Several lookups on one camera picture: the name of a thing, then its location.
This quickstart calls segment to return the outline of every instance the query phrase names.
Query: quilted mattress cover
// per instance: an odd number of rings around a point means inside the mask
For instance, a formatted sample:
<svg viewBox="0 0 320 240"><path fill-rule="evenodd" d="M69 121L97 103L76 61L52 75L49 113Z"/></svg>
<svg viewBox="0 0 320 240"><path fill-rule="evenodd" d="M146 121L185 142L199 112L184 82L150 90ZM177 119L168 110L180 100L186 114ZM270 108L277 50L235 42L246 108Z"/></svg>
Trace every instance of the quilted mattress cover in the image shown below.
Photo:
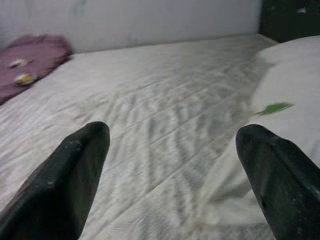
<svg viewBox="0 0 320 240"><path fill-rule="evenodd" d="M198 192L249 117L255 54L240 35L76 54L0 107L0 210L63 138L91 121L111 145L81 240L269 240L266 224L208 229Z"/></svg>

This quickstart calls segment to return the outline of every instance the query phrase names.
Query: pillow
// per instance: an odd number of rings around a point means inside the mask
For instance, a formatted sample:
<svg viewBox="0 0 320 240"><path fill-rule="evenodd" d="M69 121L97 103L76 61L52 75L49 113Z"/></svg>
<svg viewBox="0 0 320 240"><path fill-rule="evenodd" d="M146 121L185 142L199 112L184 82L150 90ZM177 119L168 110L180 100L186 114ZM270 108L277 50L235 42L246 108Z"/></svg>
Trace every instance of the pillow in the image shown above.
<svg viewBox="0 0 320 240"><path fill-rule="evenodd" d="M320 167L320 37L279 44L258 57L272 66L251 99L252 112L258 114L248 124L294 142ZM235 137L213 164L199 197L198 220L206 225L266 223L238 158Z"/></svg>

